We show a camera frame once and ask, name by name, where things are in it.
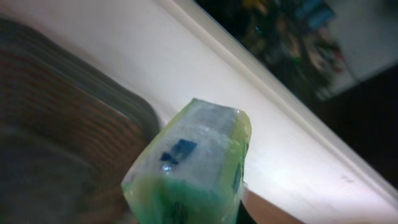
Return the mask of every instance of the white surface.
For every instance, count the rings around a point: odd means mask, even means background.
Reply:
[[[2,2],[7,14],[142,95],[164,122],[193,97],[244,110],[252,122],[249,188],[305,223],[398,221],[397,210],[364,175],[153,0]]]
[[[336,13],[329,24],[330,32],[358,79],[338,76],[331,87],[333,93],[341,93],[398,63],[398,8],[389,7],[388,1],[327,1]]]

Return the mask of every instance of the green plastic packaging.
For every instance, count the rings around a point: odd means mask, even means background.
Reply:
[[[122,182],[139,222],[236,223],[250,136],[243,111],[193,99]]]

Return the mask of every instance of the blue sticker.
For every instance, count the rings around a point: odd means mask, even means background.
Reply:
[[[180,139],[169,152],[163,152],[159,160],[178,165],[191,154],[197,145],[195,142]]]
[[[238,164],[236,170],[235,170],[235,177],[234,177],[234,182],[232,185],[232,189],[234,190],[234,194],[238,192],[239,189],[239,184],[241,181],[241,164]]]

